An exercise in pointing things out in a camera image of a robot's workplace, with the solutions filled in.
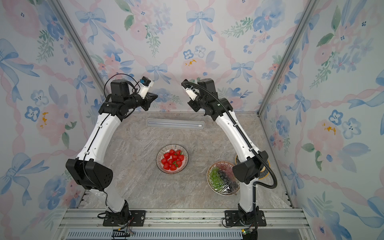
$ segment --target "gray marble surface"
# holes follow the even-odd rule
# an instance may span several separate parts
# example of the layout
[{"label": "gray marble surface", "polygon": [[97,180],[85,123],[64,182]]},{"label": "gray marble surface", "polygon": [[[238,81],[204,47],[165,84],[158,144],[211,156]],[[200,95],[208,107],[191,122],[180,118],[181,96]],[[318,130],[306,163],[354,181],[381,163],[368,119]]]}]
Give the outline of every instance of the gray marble surface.
[{"label": "gray marble surface", "polygon": [[[258,186],[260,208],[289,208],[285,186],[273,158],[268,139],[256,114],[236,114],[243,129],[261,150],[266,150],[278,180],[275,189]],[[147,118],[205,121],[205,130],[146,127]],[[156,166],[158,151],[179,144],[189,154],[188,165],[177,174],[166,174]],[[105,154],[105,165],[113,170],[113,181],[130,208],[237,208],[237,195],[221,196],[208,185],[207,170],[220,160],[235,162],[236,152],[220,127],[201,113],[134,113],[115,131]],[[272,184],[268,176],[262,180]],[[90,194],[85,208],[104,208]]]}]

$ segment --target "floral wallpaper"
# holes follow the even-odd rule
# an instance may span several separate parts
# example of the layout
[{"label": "floral wallpaper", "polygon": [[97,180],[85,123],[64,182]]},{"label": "floral wallpaper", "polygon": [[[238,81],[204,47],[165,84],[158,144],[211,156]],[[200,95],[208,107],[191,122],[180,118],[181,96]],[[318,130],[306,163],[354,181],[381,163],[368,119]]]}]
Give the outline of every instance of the floral wallpaper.
[{"label": "floral wallpaper", "polygon": [[383,10],[380,0],[320,0],[262,112],[317,240],[384,239]]},{"label": "floral wallpaper", "polygon": [[257,111],[307,0],[62,4],[104,82],[116,73],[156,81],[151,92],[159,98],[150,111],[192,111],[180,83],[204,78],[236,111]]},{"label": "floral wallpaper", "polygon": [[104,99],[46,1],[0,12],[0,239],[51,239],[81,200],[65,163]]}]

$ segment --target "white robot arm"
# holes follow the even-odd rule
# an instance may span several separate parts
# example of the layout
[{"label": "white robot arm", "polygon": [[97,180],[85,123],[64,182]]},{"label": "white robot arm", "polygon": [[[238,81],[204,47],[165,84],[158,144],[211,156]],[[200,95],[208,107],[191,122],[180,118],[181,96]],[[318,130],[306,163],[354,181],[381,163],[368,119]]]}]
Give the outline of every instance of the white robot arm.
[{"label": "white robot arm", "polygon": [[[227,99],[218,98],[215,83],[212,79],[202,79],[198,84],[183,81],[183,88],[190,97],[188,105],[197,112],[205,110],[223,129],[239,157],[240,164],[232,168],[233,174],[240,181],[240,203],[238,205],[239,219],[243,224],[251,224],[255,221],[257,207],[255,203],[256,186],[273,189],[277,186],[277,179],[267,163],[268,154],[260,151],[249,139],[244,129],[238,122],[231,104]],[[267,185],[258,181],[261,171],[267,169],[273,179],[273,185]]]},{"label": "white robot arm", "polygon": [[[140,106],[147,111],[157,98],[157,95],[148,92],[153,85],[151,80],[143,77],[138,84],[140,90],[136,92],[133,84],[127,80],[112,81],[112,94],[108,95],[106,102],[102,104],[97,123],[86,145],[76,159],[68,159],[66,163],[66,168],[76,183],[89,189],[99,200],[105,202],[104,226],[125,226],[132,218],[127,201],[110,184],[113,172],[104,166],[104,155],[117,127],[133,112],[128,114],[129,110]],[[132,94],[128,85],[134,89]],[[218,99],[212,79],[203,79],[198,84],[184,81],[182,86],[191,98],[189,106],[195,111],[205,109],[205,114],[210,115],[223,129],[236,150],[241,162],[233,167],[233,173],[240,181],[238,215],[243,224],[250,225],[255,221],[257,214],[255,186],[257,184],[268,188],[277,186],[276,177],[266,163],[268,154],[265,151],[260,152],[244,133],[228,100]],[[273,185],[258,182],[258,176],[263,168],[267,168],[270,172]]]},{"label": "white robot arm", "polygon": [[156,94],[148,92],[153,81],[143,77],[137,85],[139,91],[125,79],[111,82],[112,93],[100,107],[96,125],[87,143],[76,159],[68,159],[66,163],[66,168],[76,183],[89,189],[100,201],[105,202],[104,219],[108,219],[110,224],[115,226],[126,225],[131,219],[131,213],[128,203],[118,194],[114,185],[110,185],[113,172],[104,166],[104,155],[113,133],[123,119],[137,107],[147,111],[157,98]]}]

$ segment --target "black cable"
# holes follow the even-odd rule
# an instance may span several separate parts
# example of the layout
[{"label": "black cable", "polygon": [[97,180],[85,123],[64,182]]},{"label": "black cable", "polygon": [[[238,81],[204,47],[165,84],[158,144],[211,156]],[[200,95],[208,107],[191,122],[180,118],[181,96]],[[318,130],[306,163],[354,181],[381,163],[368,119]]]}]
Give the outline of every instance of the black cable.
[{"label": "black cable", "polygon": [[[85,164],[84,164],[84,160],[83,160],[82,164],[83,164],[83,171],[84,171],[85,176],[88,178],[89,181],[91,181],[91,182],[93,183],[93,185],[96,185],[96,183],[94,183],[94,182],[88,177],[87,173],[85,172]],[[111,210],[111,212],[113,212],[112,209],[107,205],[108,193],[106,193],[104,190],[101,190],[101,187],[99,187],[98,190],[99,190],[100,192],[103,192],[103,193],[105,193],[105,194],[107,195],[107,196],[105,197],[105,205],[109,208],[109,210]]]},{"label": "black cable", "polygon": [[[189,81],[183,81],[181,83],[181,86],[183,87],[187,87],[185,85],[189,85],[189,86],[193,86],[193,87],[196,87],[198,88],[199,90],[203,90],[204,92],[208,93],[210,96],[212,96],[220,105],[221,107],[225,110],[226,114],[228,115],[229,119],[232,121],[232,123],[234,124],[235,128],[237,129],[237,131],[240,133],[240,135],[242,136],[242,138],[244,139],[244,141],[246,142],[246,144],[248,145],[248,147],[250,149],[252,149],[252,145],[251,143],[249,142],[248,138],[246,137],[246,135],[243,133],[243,131],[241,130],[240,126],[236,123],[236,121],[233,119],[232,115],[229,113],[228,109],[224,106],[224,104],[213,94],[211,93],[210,91],[208,91],[208,89],[206,89],[205,87],[203,86],[200,86],[196,83],[191,83]],[[273,185],[268,185],[268,184],[265,184],[263,182],[255,182],[256,184],[259,184],[263,187],[266,187],[266,188],[269,188],[269,189],[273,189],[273,188],[276,188],[277,187],[277,178],[275,176],[275,174],[273,173],[272,169],[269,167],[268,163],[264,161],[264,159],[254,150],[252,149],[251,152],[255,155],[256,159],[259,160],[264,166],[265,168],[270,172],[271,174],[271,177],[273,179]]]},{"label": "black cable", "polygon": [[224,225],[224,222],[223,222],[224,219],[225,219],[225,218],[222,218],[222,219],[221,219],[221,225],[223,225],[223,227],[225,227],[225,228],[231,228],[231,227],[234,227],[234,226],[237,224],[237,222],[240,220],[240,218],[238,218],[232,226],[227,227],[227,226]]},{"label": "black cable", "polygon": [[104,97],[105,97],[105,98],[107,98],[107,96],[105,95],[105,87],[107,86],[107,83],[108,83],[114,76],[117,76],[117,75],[126,75],[126,76],[132,78],[132,79],[135,81],[136,85],[139,86],[139,90],[141,89],[139,83],[138,83],[132,76],[130,76],[130,75],[128,75],[128,74],[125,74],[125,73],[116,73],[115,75],[113,75],[112,77],[110,77],[110,78],[107,80],[107,82],[104,84],[104,90],[103,90],[103,93],[104,93]]},{"label": "black cable", "polygon": [[[100,125],[102,125],[103,122],[104,122],[109,116],[110,116],[110,114],[108,114],[108,115],[104,118],[104,120],[101,122]],[[97,129],[96,134],[95,134],[95,136],[93,137],[92,142],[91,142],[91,144],[89,145],[87,152],[89,152],[89,150],[91,149],[92,143],[93,143],[93,141],[96,139],[96,136],[97,136],[97,133],[99,132],[99,130],[100,130],[100,128]],[[93,183],[93,185],[97,186],[97,184],[94,183],[94,182],[90,179],[90,177],[88,177],[88,175],[87,175],[87,173],[86,173],[86,171],[85,171],[85,164],[84,164],[85,157],[86,157],[86,155],[84,154],[84,158],[83,158],[83,171],[84,171],[84,174],[85,174],[85,176],[89,179],[89,181],[91,181],[91,182]],[[107,195],[106,198],[105,198],[105,205],[108,207],[108,205],[107,205],[108,193],[106,193],[104,190],[101,190],[101,187],[100,187],[100,186],[98,186],[98,188],[99,188],[98,190],[99,190],[100,192],[103,192],[103,193],[105,193],[105,194]]]},{"label": "black cable", "polygon": [[124,117],[124,119],[126,119],[127,117],[129,117],[134,111],[135,111],[136,108],[134,108],[127,116]]}]

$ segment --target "black mounting plate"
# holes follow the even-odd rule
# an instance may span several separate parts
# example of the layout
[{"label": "black mounting plate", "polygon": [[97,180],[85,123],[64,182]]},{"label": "black mounting plate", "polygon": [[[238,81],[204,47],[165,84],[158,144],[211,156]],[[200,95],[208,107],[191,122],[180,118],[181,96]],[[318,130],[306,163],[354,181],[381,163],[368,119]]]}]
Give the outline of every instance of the black mounting plate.
[{"label": "black mounting plate", "polygon": [[[106,217],[109,216],[109,212],[105,211]],[[130,215],[133,217],[132,222],[130,223],[130,227],[142,227],[144,226],[144,220],[145,220],[145,210],[129,210]],[[113,219],[108,218],[104,219],[103,222],[104,227],[121,227],[116,222],[113,221]]]},{"label": "black mounting plate", "polygon": [[[227,227],[230,227],[230,226],[233,226],[233,227],[248,227],[248,226],[244,226],[241,223],[240,220],[237,221],[239,219],[238,212],[239,212],[238,210],[226,210],[226,211],[224,211],[224,214],[225,214],[225,225]],[[257,221],[259,227],[265,227],[266,226],[266,221],[265,221],[265,216],[264,216],[264,212],[263,211],[261,211],[261,210],[258,211],[258,214],[256,215],[256,221]]]}]

